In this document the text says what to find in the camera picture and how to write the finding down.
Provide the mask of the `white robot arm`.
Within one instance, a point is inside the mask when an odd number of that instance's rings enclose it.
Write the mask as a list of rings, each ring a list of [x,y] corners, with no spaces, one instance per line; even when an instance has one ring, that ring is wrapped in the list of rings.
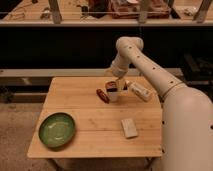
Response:
[[[112,74],[124,77],[134,65],[163,99],[162,170],[213,171],[213,102],[142,53],[143,40],[121,37]]]

